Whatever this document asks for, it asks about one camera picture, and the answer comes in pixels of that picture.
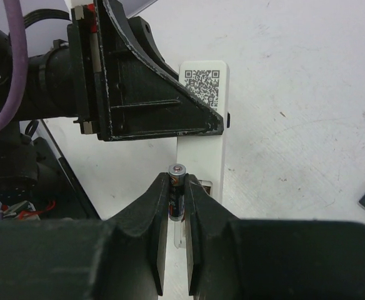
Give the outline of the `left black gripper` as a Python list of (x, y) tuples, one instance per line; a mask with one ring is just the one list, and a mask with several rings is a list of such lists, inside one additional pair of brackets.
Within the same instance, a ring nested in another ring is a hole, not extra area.
[(102, 141), (178, 137), (193, 96), (162, 58), (149, 24), (119, 1), (71, 9), (67, 28), (78, 123)]

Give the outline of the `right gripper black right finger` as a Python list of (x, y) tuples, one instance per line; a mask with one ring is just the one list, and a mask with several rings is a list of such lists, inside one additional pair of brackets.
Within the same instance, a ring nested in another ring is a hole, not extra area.
[(365, 225), (240, 219), (185, 179), (194, 299), (365, 299)]

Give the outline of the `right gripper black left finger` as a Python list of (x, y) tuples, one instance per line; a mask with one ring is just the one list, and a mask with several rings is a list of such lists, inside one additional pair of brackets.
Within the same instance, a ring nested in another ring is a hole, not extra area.
[(105, 221), (0, 221), (0, 299), (163, 295), (169, 176)]

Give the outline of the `white remote control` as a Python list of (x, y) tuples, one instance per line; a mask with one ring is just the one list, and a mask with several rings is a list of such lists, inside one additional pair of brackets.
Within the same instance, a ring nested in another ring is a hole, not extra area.
[(174, 245), (185, 249), (188, 291), (194, 299), (223, 299), (233, 291), (223, 246), (224, 158), (228, 123), (229, 67), (223, 61), (186, 61), (179, 83), (195, 100), (182, 120), (176, 164), (186, 167), (184, 217), (174, 223)]

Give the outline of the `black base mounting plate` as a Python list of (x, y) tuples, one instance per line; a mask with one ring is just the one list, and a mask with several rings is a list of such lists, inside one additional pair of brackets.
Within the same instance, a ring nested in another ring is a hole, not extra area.
[(0, 132), (0, 220), (99, 219), (43, 120)]

